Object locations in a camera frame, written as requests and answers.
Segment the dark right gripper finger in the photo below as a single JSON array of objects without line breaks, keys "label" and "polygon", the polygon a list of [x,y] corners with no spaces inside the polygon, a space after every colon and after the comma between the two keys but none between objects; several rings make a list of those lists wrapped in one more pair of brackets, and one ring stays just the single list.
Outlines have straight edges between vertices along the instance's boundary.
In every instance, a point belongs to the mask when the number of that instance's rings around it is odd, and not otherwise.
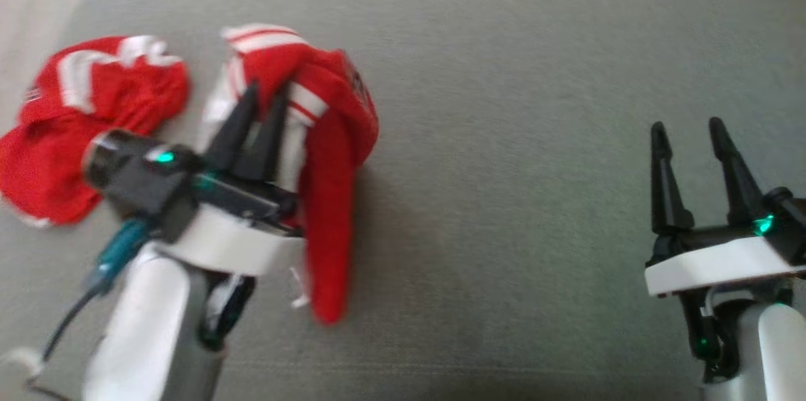
[{"label": "dark right gripper finger", "polygon": [[693,214],[683,206],[674,175],[673,148],[663,123],[651,127],[651,215],[657,235],[675,234],[694,227]]},{"label": "dark right gripper finger", "polygon": [[748,226],[766,218],[762,192],[751,170],[720,118],[709,120],[713,152],[722,163],[726,195],[729,202],[727,222],[731,226]]}]

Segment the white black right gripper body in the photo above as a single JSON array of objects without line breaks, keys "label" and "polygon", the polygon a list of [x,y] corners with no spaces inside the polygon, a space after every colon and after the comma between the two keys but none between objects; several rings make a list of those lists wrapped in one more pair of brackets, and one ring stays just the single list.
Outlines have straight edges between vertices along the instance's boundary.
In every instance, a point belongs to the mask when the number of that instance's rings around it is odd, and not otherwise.
[{"label": "white black right gripper body", "polygon": [[662,235],[644,269],[651,296],[804,273],[804,231],[729,227]]}]

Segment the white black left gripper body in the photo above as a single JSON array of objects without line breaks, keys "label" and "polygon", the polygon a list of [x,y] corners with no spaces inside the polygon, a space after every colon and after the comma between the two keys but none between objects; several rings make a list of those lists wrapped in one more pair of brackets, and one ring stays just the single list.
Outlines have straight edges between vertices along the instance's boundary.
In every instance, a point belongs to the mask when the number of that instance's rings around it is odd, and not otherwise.
[{"label": "white black left gripper body", "polygon": [[297,212],[297,181],[286,169],[276,182],[199,172],[191,183],[198,211],[161,252],[196,268],[253,277],[294,260],[306,245],[302,229],[287,224]]}]

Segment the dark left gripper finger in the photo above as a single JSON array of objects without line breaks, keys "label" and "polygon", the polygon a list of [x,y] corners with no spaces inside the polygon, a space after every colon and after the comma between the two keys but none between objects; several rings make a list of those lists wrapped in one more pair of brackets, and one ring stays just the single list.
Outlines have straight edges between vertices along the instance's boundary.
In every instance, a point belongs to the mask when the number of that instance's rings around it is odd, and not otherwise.
[{"label": "dark left gripper finger", "polygon": [[279,91],[250,146],[249,179],[253,182],[274,182],[279,165],[288,104],[287,91]]},{"label": "dark left gripper finger", "polygon": [[251,82],[237,100],[207,149],[207,167],[239,177],[244,142],[258,112],[259,83]]}]

